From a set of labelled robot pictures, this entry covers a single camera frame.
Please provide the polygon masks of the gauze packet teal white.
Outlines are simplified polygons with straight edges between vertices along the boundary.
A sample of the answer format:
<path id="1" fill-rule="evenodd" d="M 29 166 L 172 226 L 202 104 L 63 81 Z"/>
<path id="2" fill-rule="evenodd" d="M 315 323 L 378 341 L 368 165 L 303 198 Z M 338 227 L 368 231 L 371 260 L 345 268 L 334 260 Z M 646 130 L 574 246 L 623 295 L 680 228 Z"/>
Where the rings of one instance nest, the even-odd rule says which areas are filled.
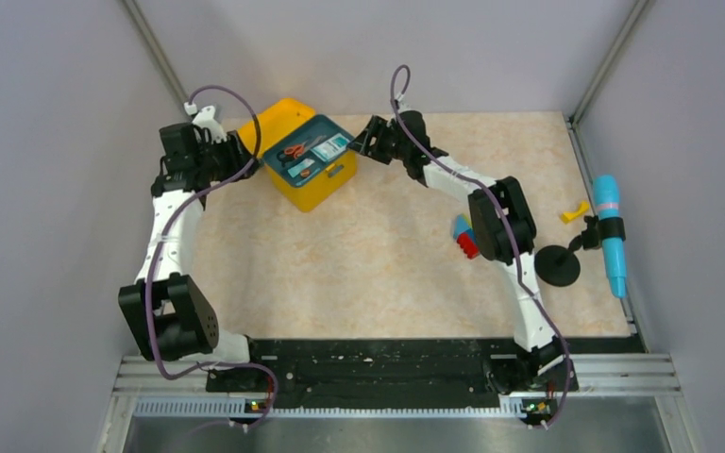
<path id="1" fill-rule="evenodd" d="M 314 146 L 311 151 L 323 162 L 332 162 L 342 155 L 349 144 L 349 138 L 337 133 Z"/>

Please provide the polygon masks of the teal divided plastic tray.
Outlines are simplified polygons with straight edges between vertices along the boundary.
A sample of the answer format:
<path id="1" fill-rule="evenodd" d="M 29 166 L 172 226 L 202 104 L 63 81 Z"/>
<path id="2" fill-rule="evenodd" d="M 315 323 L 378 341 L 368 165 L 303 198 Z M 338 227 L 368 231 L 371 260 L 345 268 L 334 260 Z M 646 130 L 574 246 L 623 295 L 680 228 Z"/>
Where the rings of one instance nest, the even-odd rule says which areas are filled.
<path id="1" fill-rule="evenodd" d="M 287 145 L 302 143 L 312 138 L 315 138 L 318 135 L 325 135 L 324 140 L 326 140 L 327 138 L 337 133 L 345 135 L 347 138 L 349 138 L 349 142 L 351 142 L 351 140 L 353 139 L 353 136 L 349 132 L 333 122 L 326 115 L 315 115 L 305 124 L 299 126 L 291 134 L 276 143 L 271 149 L 267 150 L 263 155 L 264 164 L 269 170 L 272 170 L 274 172 L 275 176 L 280 176 L 287 185 L 294 188 L 301 188 L 312 179 L 316 178 L 321 172 L 327 170 L 331 164 L 338 163 L 339 159 L 346 154 L 346 151 L 332 162 L 323 162 L 315 156 L 315 154 L 311 151 L 311 148 L 300 159 L 289 162 L 287 164 L 282 164 L 278 161 L 276 157 L 277 152 L 282 150 Z M 310 175 L 306 178 L 299 176 L 297 176 L 296 178 L 290 177 L 290 175 L 288 174 L 288 169 L 296 163 L 302 161 L 303 159 L 314 160 L 314 165 L 310 168 Z"/>

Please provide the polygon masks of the orange handled small scissors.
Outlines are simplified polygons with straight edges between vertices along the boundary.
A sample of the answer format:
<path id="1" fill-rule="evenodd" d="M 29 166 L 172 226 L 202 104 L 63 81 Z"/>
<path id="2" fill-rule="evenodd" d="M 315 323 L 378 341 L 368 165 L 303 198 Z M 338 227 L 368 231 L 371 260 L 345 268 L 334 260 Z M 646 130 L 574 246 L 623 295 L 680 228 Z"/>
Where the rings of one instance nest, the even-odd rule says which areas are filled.
<path id="1" fill-rule="evenodd" d="M 298 159 L 319 143 L 320 140 L 314 140 L 287 146 L 278 152 L 278 159 L 282 162 Z"/>

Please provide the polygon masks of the black handled scissors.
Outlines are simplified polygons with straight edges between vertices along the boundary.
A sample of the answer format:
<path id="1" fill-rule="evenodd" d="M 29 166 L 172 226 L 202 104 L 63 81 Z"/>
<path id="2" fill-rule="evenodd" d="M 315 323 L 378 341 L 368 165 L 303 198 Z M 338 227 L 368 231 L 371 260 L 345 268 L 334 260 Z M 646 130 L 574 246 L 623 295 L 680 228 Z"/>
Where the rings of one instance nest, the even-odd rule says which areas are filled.
<path id="1" fill-rule="evenodd" d="M 296 161 L 300 159 L 310 148 L 318 145 L 325 139 L 325 135 L 318 135 L 315 138 L 307 140 L 302 143 L 296 143 L 285 146 L 282 150 L 278 151 L 276 157 L 282 164 Z"/>

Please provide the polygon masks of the teal bandage roll packet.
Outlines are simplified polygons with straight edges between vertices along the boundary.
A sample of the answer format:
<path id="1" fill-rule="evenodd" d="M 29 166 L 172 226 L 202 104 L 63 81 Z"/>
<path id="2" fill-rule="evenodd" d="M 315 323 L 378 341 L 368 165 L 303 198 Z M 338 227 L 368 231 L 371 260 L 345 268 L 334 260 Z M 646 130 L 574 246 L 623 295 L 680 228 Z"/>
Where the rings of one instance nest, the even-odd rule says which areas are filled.
<path id="1" fill-rule="evenodd" d="M 288 169 L 288 174 L 290 177 L 296 178 L 297 176 L 301 177 L 299 174 L 303 170 L 310 170 L 310 168 L 314 165 L 313 159 L 303 159 L 302 161 L 296 163 L 292 167 Z"/>

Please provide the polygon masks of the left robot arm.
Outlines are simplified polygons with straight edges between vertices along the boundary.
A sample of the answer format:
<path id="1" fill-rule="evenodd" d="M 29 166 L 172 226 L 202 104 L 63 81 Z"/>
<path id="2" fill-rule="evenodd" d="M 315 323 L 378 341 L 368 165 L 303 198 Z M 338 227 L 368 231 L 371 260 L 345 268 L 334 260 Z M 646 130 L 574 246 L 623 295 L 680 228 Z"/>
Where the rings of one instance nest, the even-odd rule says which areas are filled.
<path id="1" fill-rule="evenodd" d="M 189 358 L 204 367 L 229 366 L 229 378 L 253 390 L 263 382 L 264 364 L 250 355 L 246 336 L 220 328 L 192 272 L 208 194 L 253 176 L 260 165 L 236 132 L 204 120 L 165 126 L 160 140 L 164 154 L 150 188 L 150 239 L 141 270 L 119 291 L 119 308 L 140 354 L 164 377 L 179 376 L 165 363 Z"/>

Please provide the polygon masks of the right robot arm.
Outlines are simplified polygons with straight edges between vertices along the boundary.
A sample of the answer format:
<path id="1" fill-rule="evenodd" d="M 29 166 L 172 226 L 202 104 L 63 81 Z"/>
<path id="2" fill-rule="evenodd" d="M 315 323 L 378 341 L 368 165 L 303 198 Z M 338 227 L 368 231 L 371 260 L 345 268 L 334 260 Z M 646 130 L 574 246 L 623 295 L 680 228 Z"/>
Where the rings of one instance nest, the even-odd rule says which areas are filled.
<path id="1" fill-rule="evenodd" d="M 518 381 L 540 389 L 554 372 L 571 378 L 568 344 L 542 300 L 534 268 L 537 227 L 518 180 L 484 176 L 433 146 L 423 115 L 416 110 L 390 120 L 371 117 L 349 147 L 383 164 L 397 160 L 411 179 L 468 206 L 480 255 L 502 269 L 512 286 Z"/>

